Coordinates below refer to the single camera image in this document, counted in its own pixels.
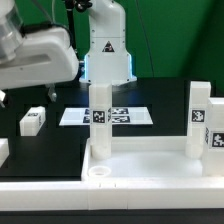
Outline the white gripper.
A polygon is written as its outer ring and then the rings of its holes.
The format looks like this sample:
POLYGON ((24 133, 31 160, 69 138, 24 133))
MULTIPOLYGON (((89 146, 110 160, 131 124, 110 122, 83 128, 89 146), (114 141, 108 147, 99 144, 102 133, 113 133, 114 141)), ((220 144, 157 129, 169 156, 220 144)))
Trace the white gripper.
POLYGON ((4 89, 46 85, 48 97, 57 100, 53 83, 72 81, 79 62, 68 32, 60 27, 28 34, 15 57, 0 64, 0 106, 5 108, 4 89))

